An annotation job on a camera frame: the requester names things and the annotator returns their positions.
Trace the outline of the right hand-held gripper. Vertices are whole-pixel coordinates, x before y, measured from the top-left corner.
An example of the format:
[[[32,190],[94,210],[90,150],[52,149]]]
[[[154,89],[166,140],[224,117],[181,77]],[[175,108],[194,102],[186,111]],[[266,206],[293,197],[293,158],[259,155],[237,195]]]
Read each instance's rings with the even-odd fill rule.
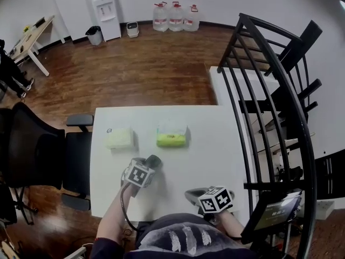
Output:
[[[221,186],[208,188],[194,188],[184,193],[185,198],[193,206],[201,206],[204,214],[220,213],[233,207],[233,198],[230,192]]]

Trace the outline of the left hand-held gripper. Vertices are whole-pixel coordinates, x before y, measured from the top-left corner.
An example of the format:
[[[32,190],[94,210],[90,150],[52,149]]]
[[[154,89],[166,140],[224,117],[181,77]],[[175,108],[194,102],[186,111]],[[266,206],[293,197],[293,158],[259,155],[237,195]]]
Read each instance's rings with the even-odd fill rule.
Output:
[[[146,188],[150,185],[155,171],[145,165],[145,158],[132,158],[129,166],[122,172],[121,186],[125,182],[133,185],[132,197],[136,197],[141,188]]]

